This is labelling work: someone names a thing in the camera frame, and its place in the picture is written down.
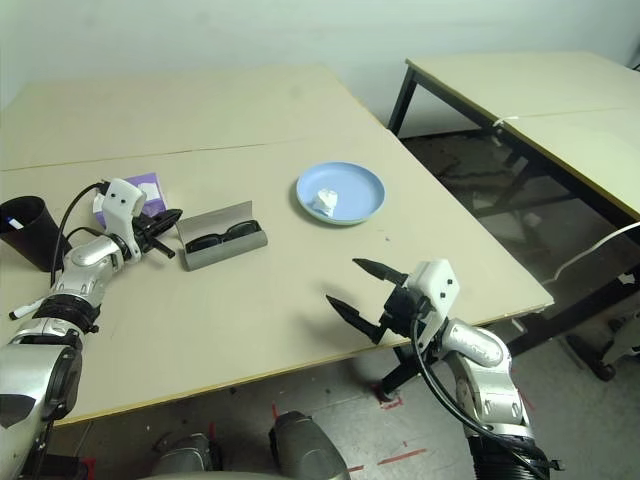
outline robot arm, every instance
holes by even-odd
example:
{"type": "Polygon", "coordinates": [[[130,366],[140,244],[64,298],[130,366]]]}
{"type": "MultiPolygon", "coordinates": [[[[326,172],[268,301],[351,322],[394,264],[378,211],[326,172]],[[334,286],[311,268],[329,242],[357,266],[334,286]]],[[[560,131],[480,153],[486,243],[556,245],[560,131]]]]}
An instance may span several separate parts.
{"type": "Polygon", "coordinates": [[[477,478],[548,478],[548,462],[535,446],[522,399],[511,380],[511,355],[493,333],[447,317],[460,287],[446,260],[422,262],[410,275],[378,262],[354,259],[371,275],[395,288],[384,305],[380,325],[354,308],[327,297],[338,313],[379,343],[387,329],[411,339],[418,371],[438,400],[464,425],[477,478]],[[456,380],[453,400],[431,371],[445,361],[456,380]]]}
{"type": "Polygon", "coordinates": [[[128,182],[111,181],[104,235],[66,255],[62,275],[33,318],[0,348],[0,480],[18,477],[29,452],[46,448],[47,427],[74,407],[84,335],[98,331],[94,322],[113,274],[151,248],[173,256],[155,237],[182,212],[149,218],[141,215],[144,200],[128,182]]]}

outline black cable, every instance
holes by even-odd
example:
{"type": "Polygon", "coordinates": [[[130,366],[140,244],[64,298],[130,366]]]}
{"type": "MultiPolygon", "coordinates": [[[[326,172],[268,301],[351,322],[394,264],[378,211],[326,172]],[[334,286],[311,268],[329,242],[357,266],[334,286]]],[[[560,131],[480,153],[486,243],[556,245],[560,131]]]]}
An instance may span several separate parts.
{"type": "Polygon", "coordinates": [[[67,219],[69,218],[69,215],[71,214],[71,210],[73,210],[73,207],[76,206],[76,203],[78,203],[78,201],[86,193],[90,192],[94,188],[100,188],[101,186],[102,186],[102,184],[100,184],[100,183],[94,183],[93,185],[89,185],[88,187],[85,187],[84,189],[82,189],[82,191],[80,193],[78,193],[78,195],[76,195],[76,198],[74,198],[71,201],[71,203],[67,207],[67,211],[64,212],[64,216],[62,217],[62,221],[60,222],[60,229],[58,230],[58,237],[56,238],[56,246],[53,249],[53,258],[51,260],[50,286],[53,286],[53,284],[56,283],[56,265],[58,264],[58,260],[59,260],[58,252],[60,251],[60,242],[62,241],[62,235],[63,235],[63,232],[64,232],[64,227],[67,224],[67,219]]]}
{"type": "Polygon", "coordinates": [[[476,422],[473,418],[471,418],[466,412],[460,409],[457,402],[451,397],[451,394],[447,391],[446,388],[442,385],[438,377],[435,375],[433,370],[429,365],[427,365],[420,353],[420,349],[418,348],[418,321],[417,319],[413,319],[411,322],[411,347],[413,349],[413,353],[416,356],[418,361],[418,367],[420,369],[420,373],[422,374],[422,378],[431,390],[431,393],[436,397],[436,399],[440,402],[440,404],[458,421],[463,423],[466,427],[473,430],[474,432],[482,435],[489,440],[493,440],[498,445],[503,447],[509,455],[511,455],[517,463],[522,465],[524,468],[529,470],[533,475],[542,480],[548,480],[548,477],[538,470],[536,467],[531,465],[524,457],[522,457],[518,452],[514,450],[514,448],[519,448],[527,451],[527,447],[524,445],[516,444],[509,439],[506,439],[500,435],[497,435],[485,427],[476,422]]]}
{"type": "Polygon", "coordinates": [[[69,239],[77,232],[80,232],[84,230],[85,232],[90,233],[91,235],[93,235],[94,237],[99,237],[100,235],[104,235],[102,232],[99,232],[98,230],[96,230],[95,228],[89,228],[89,227],[78,227],[75,228],[73,230],[71,230],[71,232],[69,233],[69,235],[67,235],[67,242],[69,241],[69,239]]]}

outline white wall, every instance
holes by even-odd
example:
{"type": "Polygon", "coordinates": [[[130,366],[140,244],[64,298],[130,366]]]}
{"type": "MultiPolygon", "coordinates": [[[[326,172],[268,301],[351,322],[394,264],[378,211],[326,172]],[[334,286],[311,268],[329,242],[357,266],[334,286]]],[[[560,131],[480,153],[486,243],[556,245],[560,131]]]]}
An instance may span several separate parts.
{"type": "MultiPolygon", "coordinates": [[[[25,80],[321,62],[386,122],[407,56],[586,49],[627,63],[640,41],[638,0],[2,2],[20,8],[3,42],[5,104],[25,80]]],[[[416,99],[405,134],[468,126],[416,99]]]]}

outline black metal table frame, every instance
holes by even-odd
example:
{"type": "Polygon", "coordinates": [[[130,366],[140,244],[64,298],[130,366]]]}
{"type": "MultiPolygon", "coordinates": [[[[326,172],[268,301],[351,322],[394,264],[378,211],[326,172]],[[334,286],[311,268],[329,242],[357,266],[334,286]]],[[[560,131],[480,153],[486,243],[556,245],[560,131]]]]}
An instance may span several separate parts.
{"type": "MultiPolygon", "coordinates": [[[[394,135],[397,136],[400,131],[416,85],[422,86],[469,120],[476,123],[480,128],[508,145],[513,151],[513,158],[524,157],[528,160],[529,164],[535,164],[536,168],[542,169],[547,175],[569,190],[572,195],[582,200],[616,228],[637,221],[637,219],[615,203],[596,192],[591,186],[557,165],[553,159],[548,158],[543,152],[528,143],[526,139],[514,134],[500,124],[495,125],[496,121],[499,120],[498,118],[484,113],[480,109],[465,102],[443,87],[439,82],[423,75],[411,65],[407,68],[407,73],[389,120],[388,128],[394,135]]],[[[566,196],[558,197],[557,201],[567,198],[566,196]]],[[[517,205],[511,205],[509,209],[515,210],[517,208],[517,205]]],[[[638,234],[637,229],[629,231],[627,236],[640,245],[640,234],[638,234]]],[[[615,278],[577,303],[557,313],[552,318],[547,319],[540,313],[532,313],[521,317],[519,321],[524,324],[527,333],[509,343],[508,346],[511,353],[513,355],[519,355],[552,337],[561,335],[640,290],[640,264],[634,265],[627,273],[635,276],[636,281],[634,283],[623,284],[615,278]]]]}

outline black cup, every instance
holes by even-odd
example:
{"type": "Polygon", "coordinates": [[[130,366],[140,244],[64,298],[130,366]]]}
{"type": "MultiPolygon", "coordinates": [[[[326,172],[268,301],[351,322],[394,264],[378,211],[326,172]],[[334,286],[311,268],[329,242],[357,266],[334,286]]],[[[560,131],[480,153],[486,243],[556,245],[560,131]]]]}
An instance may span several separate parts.
{"type": "MultiPolygon", "coordinates": [[[[0,205],[0,239],[43,272],[51,270],[59,231],[40,197],[18,197],[0,205]],[[9,218],[17,220],[23,228],[16,229],[10,225],[9,218]]],[[[71,246],[63,237],[60,240],[56,270],[62,266],[64,255],[60,252],[67,253],[70,249],[71,246]]]]}

